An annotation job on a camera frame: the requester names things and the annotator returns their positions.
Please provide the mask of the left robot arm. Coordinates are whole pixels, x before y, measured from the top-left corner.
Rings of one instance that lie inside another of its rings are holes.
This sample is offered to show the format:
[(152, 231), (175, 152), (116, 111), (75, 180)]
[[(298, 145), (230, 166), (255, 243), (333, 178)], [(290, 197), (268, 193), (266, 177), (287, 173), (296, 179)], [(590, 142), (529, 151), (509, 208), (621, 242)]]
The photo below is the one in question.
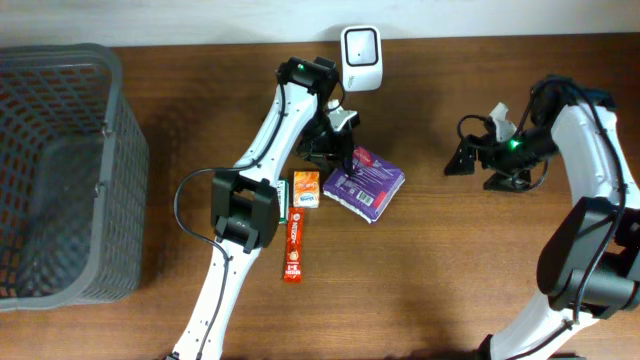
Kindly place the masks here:
[(212, 257), (189, 322), (170, 358), (218, 359), (235, 303), (253, 263), (279, 225), (277, 182), (291, 153), (330, 171), (352, 173), (355, 111), (331, 101), (340, 86), (335, 62), (292, 57), (276, 71), (271, 108), (243, 156), (212, 169)]

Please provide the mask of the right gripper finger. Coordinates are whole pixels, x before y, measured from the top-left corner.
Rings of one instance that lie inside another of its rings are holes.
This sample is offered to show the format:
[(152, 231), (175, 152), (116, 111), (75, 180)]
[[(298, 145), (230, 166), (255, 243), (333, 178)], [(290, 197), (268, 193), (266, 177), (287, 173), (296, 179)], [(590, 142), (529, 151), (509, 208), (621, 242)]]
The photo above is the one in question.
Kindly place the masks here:
[(531, 184), (529, 170), (524, 170), (514, 175), (494, 173), (483, 184), (483, 189), (496, 192), (525, 192)]
[(467, 140), (461, 140), (444, 169), (445, 176), (465, 176), (475, 172), (476, 150)]

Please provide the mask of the red purple Carefree pad pack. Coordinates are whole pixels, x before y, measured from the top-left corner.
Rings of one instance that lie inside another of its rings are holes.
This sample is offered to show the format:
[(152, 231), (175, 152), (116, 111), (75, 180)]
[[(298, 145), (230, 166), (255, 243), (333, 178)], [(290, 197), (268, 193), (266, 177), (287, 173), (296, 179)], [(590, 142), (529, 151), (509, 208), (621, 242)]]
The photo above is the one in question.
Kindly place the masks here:
[(375, 223), (405, 182), (405, 174), (362, 146), (354, 149), (352, 166), (351, 175), (336, 168), (323, 184), (322, 192), (369, 224)]

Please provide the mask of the red Nescafe coffee sachet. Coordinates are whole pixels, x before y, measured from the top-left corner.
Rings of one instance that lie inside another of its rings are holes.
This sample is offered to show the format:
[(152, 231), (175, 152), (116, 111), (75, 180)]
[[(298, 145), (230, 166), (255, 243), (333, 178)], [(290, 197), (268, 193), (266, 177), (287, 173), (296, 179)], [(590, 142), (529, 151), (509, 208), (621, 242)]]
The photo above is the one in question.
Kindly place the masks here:
[(283, 280), (287, 283), (302, 281), (301, 252), (304, 233), (304, 209), (291, 207), (287, 228)]

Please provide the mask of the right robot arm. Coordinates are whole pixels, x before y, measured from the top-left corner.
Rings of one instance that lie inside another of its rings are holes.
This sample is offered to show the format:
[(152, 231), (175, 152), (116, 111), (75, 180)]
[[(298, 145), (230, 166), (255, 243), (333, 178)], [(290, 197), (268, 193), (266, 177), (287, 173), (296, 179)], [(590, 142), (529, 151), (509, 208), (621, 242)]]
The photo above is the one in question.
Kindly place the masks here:
[[(487, 191), (538, 188), (531, 171), (560, 155), (572, 209), (544, 246), (537, 290), (503, 330), (488, 335), (477, 359), (551, 359), (574, 335), (639, 305), (639, 187), (617, 134), (610, 93), (549, 75), (532, 86), (522, 121), (504, 104), (481, 117), (482, 136), (460, 133), (447, 176), (492, 175)], [(527, 128), (525, 122), (532, 126)]]

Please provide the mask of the green white gum pack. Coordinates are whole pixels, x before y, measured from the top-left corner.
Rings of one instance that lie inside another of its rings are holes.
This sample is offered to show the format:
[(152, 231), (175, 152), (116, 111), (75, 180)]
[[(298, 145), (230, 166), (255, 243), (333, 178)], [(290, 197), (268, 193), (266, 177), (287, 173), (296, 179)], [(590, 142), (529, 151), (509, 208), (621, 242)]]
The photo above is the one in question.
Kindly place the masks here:
[(289, 218), (289, 181), (287, 179), (279, 179), (277, 182), (277, 193), (279, 202), (279, 223), (286, 224)]

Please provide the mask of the small orange box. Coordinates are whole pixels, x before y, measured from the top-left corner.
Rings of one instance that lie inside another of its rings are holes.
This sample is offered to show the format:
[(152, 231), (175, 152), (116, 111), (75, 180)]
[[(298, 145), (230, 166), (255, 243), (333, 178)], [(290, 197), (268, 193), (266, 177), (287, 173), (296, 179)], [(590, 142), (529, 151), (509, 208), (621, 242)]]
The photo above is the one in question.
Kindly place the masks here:
[(293, 206), (318, 208), (320, 203), (320, 173), (295, 171), (293, 177)]

